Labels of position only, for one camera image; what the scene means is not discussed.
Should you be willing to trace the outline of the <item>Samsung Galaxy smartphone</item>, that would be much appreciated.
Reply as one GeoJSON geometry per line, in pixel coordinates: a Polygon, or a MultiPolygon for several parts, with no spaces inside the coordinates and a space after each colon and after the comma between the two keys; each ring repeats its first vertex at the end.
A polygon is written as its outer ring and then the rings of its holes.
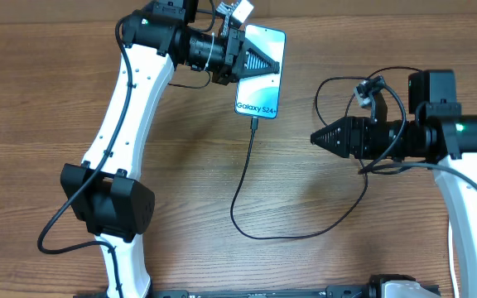
{"type": "Polygon", "coordinates": [[[274,119],[277,117],[281,93],[286,33],[250,24],[246,26],[245,38],[253,48],[258,48],[278,61],[280,73],[240,79],[237,83],[235,112],[249,117],[274,119]]]}

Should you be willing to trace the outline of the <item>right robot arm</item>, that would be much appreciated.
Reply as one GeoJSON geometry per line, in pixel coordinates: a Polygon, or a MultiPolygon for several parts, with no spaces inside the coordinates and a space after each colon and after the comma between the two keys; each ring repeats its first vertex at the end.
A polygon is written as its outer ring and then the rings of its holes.
{"type": "Polygon", "coordinates": [[[410,69],[403,104],[380,71],[359,77],[353,99],[367,117],[345,115],[311,134],[311,143],[367,161],[360,174],[434,175],[449,221],[450,258],[460,264],[460,294],[477,297],[477,115],[464,115],[453,70],[410,69]]]}

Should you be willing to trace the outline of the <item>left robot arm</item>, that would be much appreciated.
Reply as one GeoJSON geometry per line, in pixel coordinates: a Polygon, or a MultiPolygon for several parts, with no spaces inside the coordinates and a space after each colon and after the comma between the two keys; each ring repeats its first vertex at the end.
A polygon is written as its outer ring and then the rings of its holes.
{"type": "Polygon", "coordinates": [[[100,246],[108,297],[148,297],[152,280],[142,236],[155,195],[144,186],[142,158],[155,112],[179,65],[206,72],[215,84],[235,84],[235,111],[252,120],[278,113],[283,31],[250,25],[250,2],[212,7],[219,29],[194,27],[195,1],[152,1],[115,29],[121,61],[103,123],[78,165],[65,165],[60,183],[67,207],[100,246]]]}

